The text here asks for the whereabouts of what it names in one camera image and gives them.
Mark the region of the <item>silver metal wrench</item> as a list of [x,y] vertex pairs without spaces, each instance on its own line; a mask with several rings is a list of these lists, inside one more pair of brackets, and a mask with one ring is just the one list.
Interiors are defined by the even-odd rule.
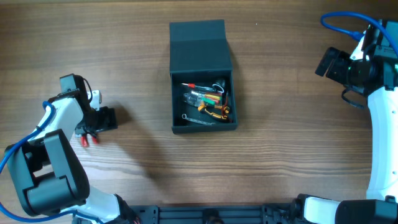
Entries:
[[192,122],[192,123],[202,124],[202,125],[206,125],[206,126],[212,126],[212,125],[216,124],[214,122],[207,122],[207,121],[202,121],[202,120],[195,119],[195,118],[190,118],[185,113],[182,114],[182,119],[184,119],[186,121],[189,121],[189,122]]

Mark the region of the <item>round black white buzzer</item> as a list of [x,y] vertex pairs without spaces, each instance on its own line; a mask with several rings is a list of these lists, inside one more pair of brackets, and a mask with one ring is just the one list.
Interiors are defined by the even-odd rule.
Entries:
[[229,113],[228,107],[228,92],[224,90],[224,87],[220,84],[214,83],[212,84],[214,90],[220,94],[220,102],[214,106],[214,108],[219,109],[221,114],[227,115]]

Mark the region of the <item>clear case coloured screwdrivers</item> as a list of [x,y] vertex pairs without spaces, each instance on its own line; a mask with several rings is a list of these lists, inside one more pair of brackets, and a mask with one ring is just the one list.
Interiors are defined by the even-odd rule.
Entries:
[[184,102],[191,106],[199,107],[200,105],[220,106],[221,96],[213,93],[191,91],[183,94]]

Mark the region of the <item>dark green box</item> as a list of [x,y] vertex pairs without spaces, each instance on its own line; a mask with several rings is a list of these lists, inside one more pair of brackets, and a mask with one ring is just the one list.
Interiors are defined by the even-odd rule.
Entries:
[[[175,134],[230,131],[237,128],[233,64],[223,20],[170,23],[170,78],[172,131]],[[200,113],[198,107],[183,100],[184,93],[198,90],[185,87],[182,83],[210,86],[217,79],[224,79],[226,82],[224,90],[228,92],[228,116],[232,119],[230,123],[215,121]],[[190,118],[216,124],[206,126],[186,121],[182,119],[184,113]]]

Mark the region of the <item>orange black needle-nose pliers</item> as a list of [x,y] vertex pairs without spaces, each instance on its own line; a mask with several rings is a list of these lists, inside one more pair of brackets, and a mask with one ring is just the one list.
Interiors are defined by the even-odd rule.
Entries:
[[209,110],[207,105],[200,105],[197,110],[209,116],[210,118],[214,119],[215,121],[219,121],[222,123],[230,123],[232,122],[232,119],[228,116],[230,108],[229,106],[221,106],[219,107],[219,112],[216,112],[215,110]]

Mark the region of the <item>red black handled screwdriver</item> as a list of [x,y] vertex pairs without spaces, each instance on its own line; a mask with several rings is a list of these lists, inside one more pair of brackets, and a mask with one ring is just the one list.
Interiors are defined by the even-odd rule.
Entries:
[[225,88],[225,80],[224,79],[217,79],[213,84],[210,86],[200,86],[194,83],[182,83],[183,86],[198,90],[198,91],[207,91],[210,93],[224,93]]

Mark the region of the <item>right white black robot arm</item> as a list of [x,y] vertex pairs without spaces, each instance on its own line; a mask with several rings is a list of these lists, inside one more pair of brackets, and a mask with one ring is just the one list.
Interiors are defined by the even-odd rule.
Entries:
[[315,73],[366,99],[372,122],[371,177],[364,200],[299,195],[290,218],[302,223],[397,223],[397,22],[331,12],[321,24],[358,41],[352,54],[330,47]]

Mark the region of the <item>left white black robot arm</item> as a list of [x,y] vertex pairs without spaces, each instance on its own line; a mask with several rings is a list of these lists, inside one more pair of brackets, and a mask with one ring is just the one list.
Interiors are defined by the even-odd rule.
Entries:
[[73,135],[93,139],[116,129],[116,113],[102,107],[101,93],[75,74],[60,77],[61,92],[42,103],[44,117],[28,136],[6,148],[7,167],[26,218],[1,207],[5,216],[26,223],[72,215],[74,223],[139,223],[138,215],[116,194],[89,184],[70,145]]

